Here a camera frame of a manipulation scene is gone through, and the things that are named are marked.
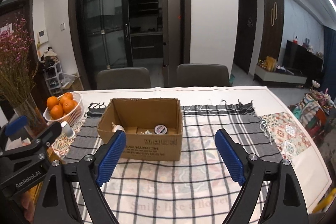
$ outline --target door handle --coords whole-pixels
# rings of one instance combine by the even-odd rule
[[[274,2],[275,20],[278,18],[278,3]]]
[[[127,24],[125,24],[125,37],[126,37],[126,41],[128,41],[128,26],[127,26]]]
[[[274,8],[271,10],[271,26],[274,26]]]

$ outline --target glass vase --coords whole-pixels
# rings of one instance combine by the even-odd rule
[[[40,110],[30,94],[26,101],[14,108],[14,112],[20,117],[25,115],[28,119],[28,125],[25,129],[32,138],[38,136],[46,127],[47,123],[41,115]]]

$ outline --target wooden door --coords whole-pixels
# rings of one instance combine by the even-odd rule
[[[284,0],[265,0],[264,28],[259,59],[279,57],[282,32],[284,28]]]
[[[32,0],[19,0],[0,6],[0,27],[5,26],[7,23],[8,24],[14,23],[16,18],[20,20],[21,17],[24,17],[27,21],[25,27],[27,28],[31,37],[34,37],[32,33],[33,30],[31,30],[32,22],[30,22],[31,20],[30,12],[32,11],[30,9],[30,5],[32,5]],[[29,62],[30,62],[29,65],[30,68],[35,68],[36,65],[38,64],[36,46],[34,41],[32,42],[29,48]],[[32,89],[31,94],[35,100],[37,107],[41,111],[44,111],[50,93],[44,81],[42,70],[38,70],[34,78],[34,81],[36,85]],[[6,118],[9,120],[14,114],[13,108],[11,107],[8,101],[1,101],[0,105]]]
[[[234,63],[249,72],[257,22],[257,1],[239,0]]]

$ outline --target white plastic basket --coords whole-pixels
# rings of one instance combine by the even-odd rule
[[[46,108],[46,110],[43,113],[43,117],[49,121],[49,122],[63,122],[67,121],[68,124],[72,127],[75,122],[77,122],[83,115],[84,113],[84,106],[83,106],[83,101],[82,101],[82,95],[77,92],[71,92],[73,99],[78,103],[78,105],[67,115],[62,117],[61,119],[57,120],[52,120],[50,116],[50,110],[49,108]]]

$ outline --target blue curtain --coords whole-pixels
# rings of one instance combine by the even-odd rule
[[[326,26],[324,28],[324,62],[323,81],[320,90],[328,89],[332,100],[336,97],[336,31]]]

